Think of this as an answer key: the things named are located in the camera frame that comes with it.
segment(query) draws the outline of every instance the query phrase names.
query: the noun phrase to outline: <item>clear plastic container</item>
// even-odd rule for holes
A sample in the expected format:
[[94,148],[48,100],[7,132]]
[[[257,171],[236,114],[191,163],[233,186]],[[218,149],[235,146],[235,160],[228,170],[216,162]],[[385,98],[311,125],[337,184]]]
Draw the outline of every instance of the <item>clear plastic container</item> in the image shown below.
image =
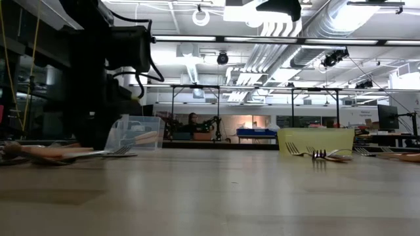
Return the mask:
[[135,151],[155,151],[162,148],[165,123],[159,117],[123,115],[110,130],[105,150],[131,146]]

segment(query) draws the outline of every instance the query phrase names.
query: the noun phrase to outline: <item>yellow container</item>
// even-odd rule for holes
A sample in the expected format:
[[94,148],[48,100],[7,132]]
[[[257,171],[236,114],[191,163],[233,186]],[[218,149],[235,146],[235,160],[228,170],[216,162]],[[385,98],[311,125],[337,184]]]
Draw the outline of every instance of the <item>yellow container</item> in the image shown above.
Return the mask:
[[[312,149],[326,150],[353,148],[354,129],[352,128],[283,128],[277,133],[281,155],[310,153]],[[351,155],[351,151],[339,154]]]

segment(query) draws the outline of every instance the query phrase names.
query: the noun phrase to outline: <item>yellow cable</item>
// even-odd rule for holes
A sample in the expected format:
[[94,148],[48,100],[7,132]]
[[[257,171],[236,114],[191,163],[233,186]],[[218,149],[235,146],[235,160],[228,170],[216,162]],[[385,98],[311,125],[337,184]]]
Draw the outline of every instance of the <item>yellow cable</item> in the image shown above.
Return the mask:
[[12,90],[13,102],[14,102],[14,105],[15,105],[15,108],[16,108],[16,113],[18,114],[18,120],[19,120],[20,126],[23,128],[24,126],[22,124],[22,120],[20,120],[18,102],[16,100],[16,95],[14,93],[11,67],[9,66],[9,57],[8,57],[8,54],[7,54],[7,44],[6,44],[5,23],[3,21],[3,9],[1,7],[1,5],[2,5],[2,1],[0,0],[0,21],[1,21],[1,31],[2,31],[2,34],[3,34],[3,44],[5,46],[5,58],[6,58],[7,73],[9,75],[10,89]]
[[[38,29],[39,29],[39,15],[40,15],[40,12],[41,12],[41,0],[38,0],[37,27],[36,27],[36,30],[35,30],[35,39],[33,41],[32,65],[31,65],[30,78],[32,77],[33,68],[35,66],[35,53],[36,53],[37,41],[38,41]],[[24,123],[22,125],[22,131],[25,131],[25,127],[26,127],[26,116],[28,114],[28,106],[29,106],[29,93],[31,92],[31,86],[30,85],[31,85],[31,82],[29,82],[29,84],[28,84],[28,92],[26,93],[26,105],[25,105]]]

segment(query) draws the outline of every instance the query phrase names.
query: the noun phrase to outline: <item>black camera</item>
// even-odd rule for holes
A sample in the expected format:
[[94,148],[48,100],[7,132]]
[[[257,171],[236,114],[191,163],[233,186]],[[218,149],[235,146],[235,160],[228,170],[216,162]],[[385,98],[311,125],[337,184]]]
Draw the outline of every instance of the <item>black camera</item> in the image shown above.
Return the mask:
[[220,52],[219,56],[217,57],[217,64],[219,65],[226,65],[229,62],[229,57],[226,52]]

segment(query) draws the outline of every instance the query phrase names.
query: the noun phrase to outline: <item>computer monitor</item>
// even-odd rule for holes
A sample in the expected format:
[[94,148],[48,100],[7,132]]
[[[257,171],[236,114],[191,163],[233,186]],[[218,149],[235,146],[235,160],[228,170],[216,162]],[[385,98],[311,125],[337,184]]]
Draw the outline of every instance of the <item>computer monitor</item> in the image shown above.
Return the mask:
[[398,108],[394,106],[378,105],[379,128],[385,130],[399,129]]

